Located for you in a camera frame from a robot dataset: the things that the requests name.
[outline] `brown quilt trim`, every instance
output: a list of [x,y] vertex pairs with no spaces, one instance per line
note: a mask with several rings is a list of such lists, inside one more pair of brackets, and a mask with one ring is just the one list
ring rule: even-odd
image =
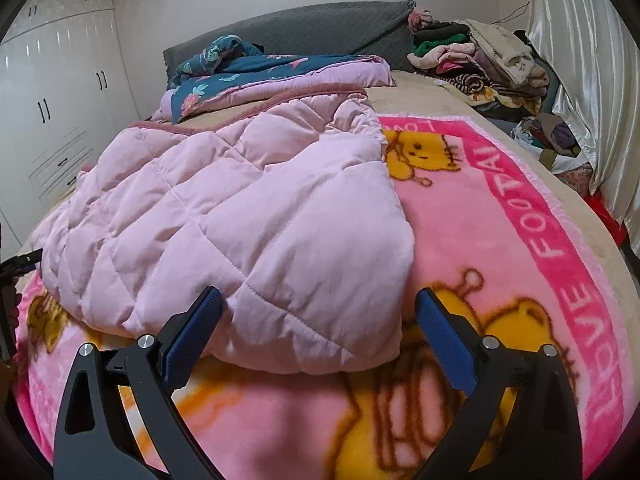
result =
[[274,106],[281,105],[293,99],[301,99],[303,97],[313,97],[316,95],[326,94],[361,94],[364,97],[367,97],[365,89],[359,85],[347,83],[322,83],[319,85],[309,86],[307,88],[292,88],[290,90],[285,90],[284,92],[280,92],[279,94],[274,95],[272,98],[258,105],[255,105],[254,107],[248,108],[244,112],[240,112],[238,115],[226,121],[223,121],[220,124],[216,124],[215,126],[210,126],[208,128],[187,128],[185,126],[178,126],[177,124],[155,123],[153,121],[137,121],[133,124],[130,124],[129,127],[150,128],[154,130],[162,130],[172,134],[182,134],[187,136],[199,134],[200,132],[215,132],[235,122],[255,117],[256,115],[262,112],[266,112]]

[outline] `blue gripper pad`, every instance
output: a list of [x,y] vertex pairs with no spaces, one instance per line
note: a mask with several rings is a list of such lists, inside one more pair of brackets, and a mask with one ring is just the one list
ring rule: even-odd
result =
[[415,297],[415,319],[451,387],[469,398],[478,383],[473,356],[426,289]]
[[162,384],[169,391],[183,388],[220,317],[224,299],[212,288],[191,314],[164,359]]

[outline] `white curtain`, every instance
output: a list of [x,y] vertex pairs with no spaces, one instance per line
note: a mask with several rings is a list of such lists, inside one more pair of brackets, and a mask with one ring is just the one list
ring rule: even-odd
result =
[[531,0],[529,38],[554,68],[554,105],[594,167],[592,192],[640,256],[640,50],[609,0]]

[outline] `metal screw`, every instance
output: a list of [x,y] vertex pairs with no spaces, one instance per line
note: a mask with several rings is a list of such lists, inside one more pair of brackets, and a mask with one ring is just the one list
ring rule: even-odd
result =
[[542,351],[547,357],[556,357],[558,355],[558,350],[553,345],[544,345]]
[[140,348],[149,348],[155,342],[156,342],[155,337],[153,337],[152,335],[146,334],[146,335],[140,336],[140,338],[138,339],[138,346]]
[[94,351],[94,346],[91,343],[84,343],[78,350],[78,353],[81,356],[86,357],[93,351]]
[[500,346],[500,341],[498,341],[494,336],[488,335],[482,338],[482,346],[489,350],[495,350]]

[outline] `gray headboard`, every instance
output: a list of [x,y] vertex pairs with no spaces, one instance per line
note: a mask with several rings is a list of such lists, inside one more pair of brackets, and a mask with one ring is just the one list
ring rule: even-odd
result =
[[376,54],[393,70],[413,72],[406,55],[412,49],[407,17],[414,6],[414,0],[321,4],[233,23],[165,50],[167,79],[180,63],[227,34],[264,46],[265,54]]

